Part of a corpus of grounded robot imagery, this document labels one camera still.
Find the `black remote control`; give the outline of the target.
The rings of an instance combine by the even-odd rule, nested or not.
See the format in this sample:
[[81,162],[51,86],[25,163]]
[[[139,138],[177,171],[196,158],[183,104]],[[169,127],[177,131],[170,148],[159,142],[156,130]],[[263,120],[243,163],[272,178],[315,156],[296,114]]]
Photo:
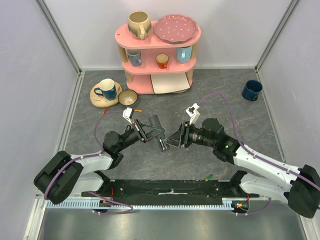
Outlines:
[[[149,123],[150,123],[151,126],[162,128],[162,125],[161,125],[160,120],[159,120],[157,115],[153,115],[153,116],[149,117],[148,120],[149,120]],[[160,136],[155,138],[157,143],[158,143],[158,145],[159,145],[159,148],[160,148],[160,150],[162,152],[167,151],[167,150],[170,149],[170,146],[165,143],[165,138],[166,138],[165,133],[162,133]],[[161,143],[160,143],[160,139],[165,144],[165,148],[166,148],[165,150],[162,149],[162,146],[161,146]]]

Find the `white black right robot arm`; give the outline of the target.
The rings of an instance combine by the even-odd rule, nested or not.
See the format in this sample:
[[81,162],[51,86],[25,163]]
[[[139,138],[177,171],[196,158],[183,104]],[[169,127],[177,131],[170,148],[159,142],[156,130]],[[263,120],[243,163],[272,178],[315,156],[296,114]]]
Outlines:
[[242,174],[229,184],[235,197],[244,193],[258,194],[287,204],[297,214],[312,219],[320,206],[320,176],[310,166],[292,166],[281,163],[253,150],[241,141],[227,135],[216,118],[205,119],[201,128],[182,122],[165,142],[177,148],[191,144],[213,149],[212,153],[221,161],[249,169],[261,177]]

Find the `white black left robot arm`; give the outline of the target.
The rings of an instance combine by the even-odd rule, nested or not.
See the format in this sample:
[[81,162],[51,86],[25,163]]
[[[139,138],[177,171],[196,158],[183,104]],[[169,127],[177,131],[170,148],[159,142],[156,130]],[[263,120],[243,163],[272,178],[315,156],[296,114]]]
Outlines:
[[87,155],[70,155],[66,151],[57,152],[36,175],[33,184],[53,204],[63,202],[69,195],[93,191],[99,197],[110,191],[109,178],[102,171],[116,168],[124,149],[138,141],[148,142],[164,137],[157,115],[151,116],[149,124],[134,120],[123,134],[109,131],[104,136],[103,151]]

